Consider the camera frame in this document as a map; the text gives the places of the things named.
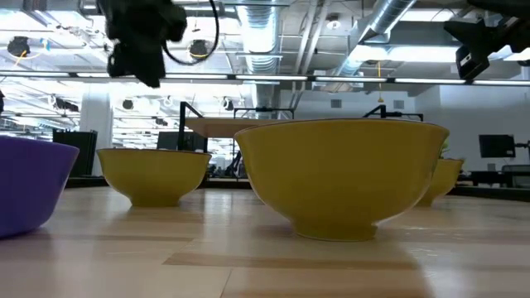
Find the wooden table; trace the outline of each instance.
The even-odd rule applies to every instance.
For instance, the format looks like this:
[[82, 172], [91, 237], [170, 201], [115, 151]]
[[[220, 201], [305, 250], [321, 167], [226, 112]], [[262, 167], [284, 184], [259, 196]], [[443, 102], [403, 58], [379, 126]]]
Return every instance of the wooden table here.
[[131, 209], [104, 187], [66, 190], [43, 229], [0, 241], [0, 289], [13, 298], [523, 298], [529, 253], [527, 203], [440, 199], [382, 224], [373, 241], [330, 243], [296, 236], [251, 190]]
[[293, 120], [279, 119], [232, 119], [232, 118], [187, 118], [185, 125], [203, 137], [234, 137], [246, 128], [282, 123]]

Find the ceiling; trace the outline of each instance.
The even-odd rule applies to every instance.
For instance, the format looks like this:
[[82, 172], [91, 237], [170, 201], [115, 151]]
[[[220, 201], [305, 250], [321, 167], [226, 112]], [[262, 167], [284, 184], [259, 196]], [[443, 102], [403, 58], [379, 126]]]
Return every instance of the ceiling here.
[[[295, 69], [298, 49], [301, 47], [301, 34], [306, 24], [309, 0], [288, 2], [282, 8], [280, 22], [280, 44], [277, 53], [280, 59], [280, 74], [290, 75]], [[349, 1], [334, 0], [328, 11], [337, 13], [340, 27], [330, 29], [323, 26], [311, 58], [308, 72], [332, 70], [341, 64], [349, 54], [348, 36], [355, 21], [371, 13], [374, 0]], [[402, 19], [403, 22], [443, 22], [464, 8], [462, 1], [418, 0], [415, 6]], [[105, 72], [108, 52], [104, 45], [112, 42], [104, 34], [104, 17], [82, 16], [74, 11], [28, 12], [14, 9], [0, 9], [0, 70], [24, 71], [65, 71], [65, 72]], [[169, 45], [173, 55], [186, 59], [188, 45], [195, 39], [212, 41], [214, 20], [211, 17], [188, 16], [188, 28], [184, 40]], [[220, 20], [220, 41], [217, 51], [204, 63], [197, 66], [181, 66], [166, 59], [168, 73], [221, 73], [244, 74], [247, 72], [243, 49], [243, 38], [239, 21], [232, 18]], [[32, 59], [19, 60], [7, 52], [7, 45], [14, 36], [27, 36]], [[42, 41], [48, 42], [49, 48]], [[458, 74], [453, 63], [406, 62], [384, 60], [380, 65], [364, 63], [360, 69], [365, 76], [394, 76], [409, 78], [456, 79]], [[481, 79], [509, 79], [520, 73], [516, 62], [493, 61], [492, 66], [481, 75]], [[64, 111], [53, 108], [53, 98], [66, 100], [81, 107], [85, 85], [82, 80], [14, 79], [0, 78], [0, 88], [6, 94], [6, 111], [23, 114], [61, 114]], [[223, 99], [231, 99], [236, 107], [253, 106], [251, 85], [249, 84], [178, 84], [163, 83], [159, 89], [150, 89], [137, 82], [111, 83], [115, 116], [159, 115], [177, 116], [178, 102], [186, 100], [205, 116], [231, 117], [221, 105]], [[367, 84], [357, 92], [370, 94], [377, 84]], [[415, 94], [424, 86], [389, 85], [387, 91], [407, 91]], [[135, 103], [134, 110], [122, 106], [124, 99]], [[69, 113], [71, 118], [17, 118], [15, 122], [0, 121], [3, 130], [20, 130], [26, 127], [75, 128], [79, 124], [78, 113]], [[150, 119], [117, 119], [115, 132], [127, 133], [129, 138], [137, 138], [152, 144], [152, 137], [146, 131], [156, 133], [160, 129], [178, 127], [176, 119], [169, 119], [168, 126], [161, 127]]]

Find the white wall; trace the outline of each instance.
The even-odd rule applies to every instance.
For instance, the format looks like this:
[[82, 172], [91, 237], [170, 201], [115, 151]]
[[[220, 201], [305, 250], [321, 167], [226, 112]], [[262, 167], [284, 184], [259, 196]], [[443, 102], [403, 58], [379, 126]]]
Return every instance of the white wall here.
[[[291, 102], [291, 91], [281, 92], [282, 107], [287, 108]], [[332, 99], [342, 99], [342, 108], [331, 108]], [[297, 119], [322, 118], [359, 118], [377, 107], [379, 92], [365, 94], [364, 92], [348, 92], [329, 94], [320, 91], [306, 91], [300, 99], [296, 109]], [[393, 100], [405, 101], [405, 109], [396, 110], [403, 113], [414, 113], [414, 98], [409, 98], [407, 92], [383, 92], [384, 103], [388, 111], [394, 111]]]
[[416, 110], [427, 122], [450, 130], [446, 157], [465, 158], [464, 169], [486, 171], [489, 163], [529, 164], [528, 151], [515, 159], [480, 157], [480, 134], [513, 134], [515, 142], [530, 140], [530, 97], [527, 88], [436, 86], [416, 98]]

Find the bowl rim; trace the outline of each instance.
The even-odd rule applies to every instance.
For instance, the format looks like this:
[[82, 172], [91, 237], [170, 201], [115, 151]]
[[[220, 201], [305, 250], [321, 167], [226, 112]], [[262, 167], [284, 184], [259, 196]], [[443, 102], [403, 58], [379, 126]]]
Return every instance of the bowl rim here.
[[255, 127], [249, 127], [249, 128], [242, 129], [242, 130], [236, 132], [234, 137], [238, 136], [240, 133], [244, 133], [244, 132], [249, 131], [249, 130], [259, 129], [259, 128], [263, 128], [263, 127], [271, 127], [271, 126], [276, 126], [276, 125], [278, 125], [278, 126], [279, 125], [290, 125], [290, 124], [293, 124], [293, 123], [336, 122], [336, 121], [367, 121], [367, 122], [388, 122], [388, 121], [394, 121], [394, 122], [398, 122], [398, 123], [410, 123], [410, 124], [414, 124], [414, 125], [425, 125], [425, 126], [438, 127], [438, 128], [442, 128], [443, 130], [447, 131], [448, 133], [451, 133], [449, 131], [449, 129], [447, 129], [445, 127], [442, 127], [440, 125], [434, 124], [434, 123], [425, 123], [425, 122], [413, 121], [413, 120], [408, 120], [408, 119], [326, 118], [326, 119], [307, 119], [307, 120], [291, 119], [291, 121], [258, 125], [258, 126], [255, 126]]
[[178, 150], [160, 150], [160, 149], [136, 149], [136, 148], [101, 148], [96, 150], [96, 152], [100, 151], [157, 151], [157, 152], [168, 152], [168, 153], [184, 153], [184, 154], [196, 154], [196, 155], [202, 155], [202, 156], [210, 156], [209, 153], [203, 153], [203, 152], [193, 152], [193, 151], [178, 151]]

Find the ventilation duct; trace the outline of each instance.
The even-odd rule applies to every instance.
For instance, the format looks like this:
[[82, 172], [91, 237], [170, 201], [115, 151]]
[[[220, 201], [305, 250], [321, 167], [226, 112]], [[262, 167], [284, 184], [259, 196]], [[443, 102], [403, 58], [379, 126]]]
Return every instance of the ventilation duct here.
[[[364, 63], [355, 55], [355, 47], [363, 41], [376, 36], [386, 35], [398, 24], [399, 20], [411, 8], [416, 0], [378, 0], [373, 6], [373, 13], [355, 23], [349, 36], [349, 43], [354, 45], [345, 61], [334, 72], [338, 76], [353, 76]], [[339, 91], [343, 84], [329, 84], [323, 90]]]
[[[243, 48], [251, 53], [246, 57], [248, 72], [253, 75], [276, 74], [278, 60], [270, 54], [277, 50], [278, 8], [238, 6], [237, 12], [241, 20]], [[255, 84], [252, 96], [255, 107], [277, 108], [278, 99], [273, 84]], [[259, 113], [258, 117], [267, 118], [268, 115]]]

